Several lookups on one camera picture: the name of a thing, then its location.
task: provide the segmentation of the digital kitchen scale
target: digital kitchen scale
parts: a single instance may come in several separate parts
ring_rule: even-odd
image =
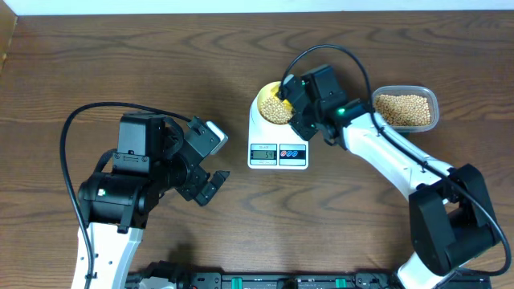
[[[252,169],[306,169],[308,142],[302,140],[289,124],[273,124],[263,118],[258,102],[271,96],[279,82],[263,87],[250,107],[248,166]]]

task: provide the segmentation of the wood grain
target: wood grain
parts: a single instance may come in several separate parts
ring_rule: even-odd
[[[246,165],[247,112],[257,91],[318,43],[346,45],[378,88],[418,84],[438,97],[439,125],[412,135],[455,166],[472,163],[500,224],[514,236],[514,14],[404,12],[24,17],[0,78],[0,287],[70,287],[78,226],[59,167],[64,119],[82,104],[129,101],[213,120],[230,141],[210,170],[228,182],[199,208],[168,193],[151,213],[132,269],[157,260],[226,271],[395,269],[412,252],[408,207],[363,160],[320,138],[304,172]],[[331,63],[352,97],[365,97],[354,64]],[[123,109],[85,112],[72,125],[75,186],[116,146]],[[502,265],[501,246],[474,268]],[[514,274],[494,278],[510,288]]]

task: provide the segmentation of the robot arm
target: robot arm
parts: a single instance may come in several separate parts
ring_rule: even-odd
[[[200,163],[215,154],[227,136],[213,123],[194,117],[187,133],[168,116],[125,113],[118,148],[102,157],[79,190],[80,213],[94,252],[91,288],[124,288],[150,211],[164,192],[176,189],[187,201],[206,205],[229,175],[213,177]],[[102,168],[113,156],[112,172]],[[72,288],[84,288],[88,253],[79,230],[79,250]]]
[[[308,141],[322,131],[325,142],[340,145],[368,161],[409,201],[415,253],[397,272],[405,289],[435,287],[453,270],[500,241],[482,211],[405,152],[461,185],[496,220],[480,172],[471,165],[455,169],[434,159],[395,132],[379,114],[369,112],[367,104],[360,100],[348,102],[330,66],[308,71],[300,79],[290,75],[283,90],[280,97],[295,110],[289,124],[298,136]],[[458,202],[459,208],[447,214],[447,201]]]

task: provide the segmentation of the white wall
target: white wall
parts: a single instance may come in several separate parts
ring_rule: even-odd
[[[4,0],[18,15],[514,10],[514,0]]]

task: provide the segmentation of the scale display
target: scale display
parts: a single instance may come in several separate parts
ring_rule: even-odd
[[[250,165],[277,165],[276,144],[252,144]]]
[[[276,151],[253,151],[252,160],[276,160]]]

